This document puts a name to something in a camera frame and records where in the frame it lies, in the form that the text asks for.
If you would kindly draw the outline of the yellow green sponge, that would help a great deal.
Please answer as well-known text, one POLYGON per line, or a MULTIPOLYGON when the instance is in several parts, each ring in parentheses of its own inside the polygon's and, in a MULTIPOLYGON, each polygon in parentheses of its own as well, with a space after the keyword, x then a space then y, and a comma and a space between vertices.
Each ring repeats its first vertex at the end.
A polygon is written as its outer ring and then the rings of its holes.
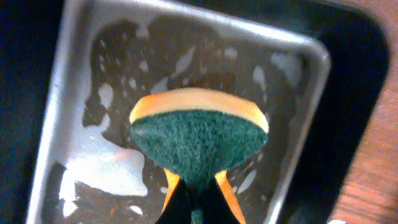
POLYGON ((162 212, 183 180, 192 194, 191 223, 203 223, 201 196, 215 179, 233 215, 244 223, 226 174, 267 143, 269 125, 255 103, 222 91, 181 88, 141 98, 129 122, 130 138, 166 174, 162 212))

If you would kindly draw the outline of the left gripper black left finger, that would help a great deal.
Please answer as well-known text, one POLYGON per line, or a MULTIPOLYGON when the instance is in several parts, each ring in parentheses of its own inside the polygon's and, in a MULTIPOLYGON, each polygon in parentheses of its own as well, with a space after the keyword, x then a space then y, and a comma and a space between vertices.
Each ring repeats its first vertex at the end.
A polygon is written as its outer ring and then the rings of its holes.
POLYGON ((193 201, 191 191, 180 180, 155 224, 191 224, 193 201))

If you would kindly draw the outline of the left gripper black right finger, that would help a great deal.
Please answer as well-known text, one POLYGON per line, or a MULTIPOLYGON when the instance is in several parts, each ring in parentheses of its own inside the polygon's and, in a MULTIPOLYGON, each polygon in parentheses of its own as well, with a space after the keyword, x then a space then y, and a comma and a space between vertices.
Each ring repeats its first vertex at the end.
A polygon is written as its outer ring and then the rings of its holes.
POLYGON ((201 196, 204 224, 239 224, 215 179, 201 196))

